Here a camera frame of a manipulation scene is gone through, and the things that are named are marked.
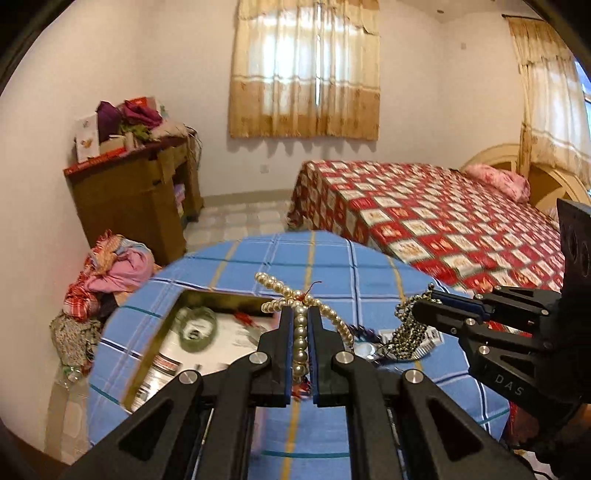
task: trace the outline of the purple cloth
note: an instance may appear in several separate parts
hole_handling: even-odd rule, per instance
[[[162,117],[153,108],[136,105],[129,100],[121,106],[121,113],[130,125],[143,124],[155,128],[162,123]]]
[[[121,124],[121,112],[109,102],[101,102],[96,108],[99,124],[99,142],[105,142],[109,135],[118,135]]]

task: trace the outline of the beige floral curtain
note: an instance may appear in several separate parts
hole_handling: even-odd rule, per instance
[[[241,0],[231,137],[379,134],[378,0]]]
[[[546,164],[591,186],[591,137],[574,57],[544,21],[508,18],[525,89],[519,169]]]

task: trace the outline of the ceiling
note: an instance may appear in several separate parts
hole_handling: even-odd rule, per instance
[[[537,17],[534,11],[522,0],[399,0],[418,8],[439,20],[441,23],[455,20],[466,14],[476,12],[498,12],[499,14],[525,15]]]

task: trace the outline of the blue checkered bedsheet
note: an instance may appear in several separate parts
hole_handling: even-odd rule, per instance
[[[348,323],[376,330],[397,327],[400,321],[394,317],[394,308],[401,298],[424,291],[433,281],[397,260],[328,232],[251,237],[187,254],[147,282],[108,321],[90,375],[91,445],[127,418],[119,402],[180,292],[205,288],[269,296],[254,281],[257,271],[266,271],[292,288],[322,280],[314,285],[314,296]],[[448,290],[435,284],[439,290]],[[422,369],[498,439],[509,416],[508,402],[468,375],[457,339],[444,337],[444,344],[420,362],[398,367]],[[302,401],[285,409],[267,409],[265,414],[264,449],[251,459],[250,478],[350,478],[344,408],[317,408],[311,401]]]

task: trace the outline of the pearl necklace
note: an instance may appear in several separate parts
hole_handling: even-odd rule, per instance
[[[282,281],[275,277],[267,275],[263,272],[255,274],[255,280],[269,290],[273,290],[283,296],[281,300],[273,300],[264,303],[261,306],[263,313],[280,312],[285,307],[290,307],[294,311],[294,346],[293,346],[293,364],[292,373],[295,384],[302,382],[304,376],[308,373],[308,354],[306,349],[308,347],[308,318],[306,312],[308,307],[318,307],[320,314],[328,318],[339,332],[343,343],[353,350],[353,335],[349,331],[347,324],[337,315],[337,313],[330,308],[330,306],[322,303],[319,299],[315,299],[309,293],[304,294],[301,290],[292,290]]]

